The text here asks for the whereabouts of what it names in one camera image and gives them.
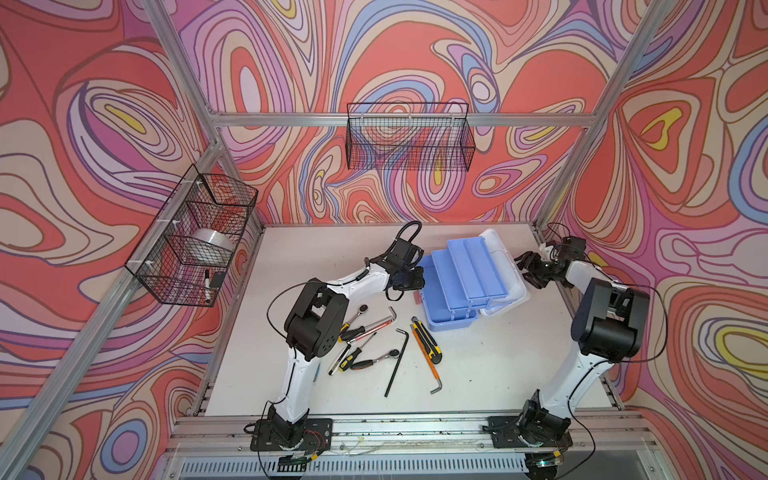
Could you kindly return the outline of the white pink tool box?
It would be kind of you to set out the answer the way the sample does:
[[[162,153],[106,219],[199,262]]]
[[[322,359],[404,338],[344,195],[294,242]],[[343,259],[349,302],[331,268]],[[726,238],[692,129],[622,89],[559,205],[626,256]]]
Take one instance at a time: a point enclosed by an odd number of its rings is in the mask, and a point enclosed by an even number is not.
[[[531,293],[502,242],[489,228],[475,237],[449,240],[423,256],[420,291],[427,327],[444,332],[471,326],[526,303]]]

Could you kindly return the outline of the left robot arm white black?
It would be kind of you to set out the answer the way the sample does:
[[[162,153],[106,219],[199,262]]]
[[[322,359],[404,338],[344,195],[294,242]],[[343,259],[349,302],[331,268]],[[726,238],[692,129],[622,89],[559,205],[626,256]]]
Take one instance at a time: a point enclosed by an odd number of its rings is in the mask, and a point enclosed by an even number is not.
[[[422,223],[414,220],[398,231],[385,251],[364,260],[364,266],[339,279],[311,278],[299,293],[284,323],[283,338],[289,348],[288,366],[280,397],[266,403],[266,417],[255,435],[270,434],[287,447],[298,445],[307,434],[311,376],[318,361],[328,354],[343,333],[349,303],[374,294],[389,296],[424,288],[420,262],[424,249],[415,243]]]

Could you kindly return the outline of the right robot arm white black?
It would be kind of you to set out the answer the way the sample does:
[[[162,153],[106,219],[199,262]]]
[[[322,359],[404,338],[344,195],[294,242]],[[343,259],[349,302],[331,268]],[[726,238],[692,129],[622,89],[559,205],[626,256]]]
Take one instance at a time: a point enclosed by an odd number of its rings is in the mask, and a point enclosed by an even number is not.
[[[591,386],[605,371],[634,357],[643,343],[650,296],[611,279],[590,261],[585,248],[585,239],[566,236],[515,258],[523,278],[535,288],[558,282],[581,293],[571,323],[571,350],[516,420],[519,438],[532,447],[560,441]]]

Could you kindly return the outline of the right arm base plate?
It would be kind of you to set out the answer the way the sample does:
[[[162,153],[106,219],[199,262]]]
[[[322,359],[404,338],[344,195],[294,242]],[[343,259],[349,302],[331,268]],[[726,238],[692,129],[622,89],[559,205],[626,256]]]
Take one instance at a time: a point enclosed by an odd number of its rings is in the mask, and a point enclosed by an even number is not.
[[[570,420],[547,415],[543,419],[520,420],[515,416],[491,416],[482,431],[500,448],[568,449],[573,445]]]

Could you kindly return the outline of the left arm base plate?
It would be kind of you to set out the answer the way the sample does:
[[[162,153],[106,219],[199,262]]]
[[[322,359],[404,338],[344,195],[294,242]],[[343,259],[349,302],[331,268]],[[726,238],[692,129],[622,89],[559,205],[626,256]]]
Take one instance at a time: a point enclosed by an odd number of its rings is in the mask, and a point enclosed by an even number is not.
[[[279,417],[261,419],[251,433],[250,450],[254,452],[323,452],[332,443],[333,420],[309,418],[296,424]]]

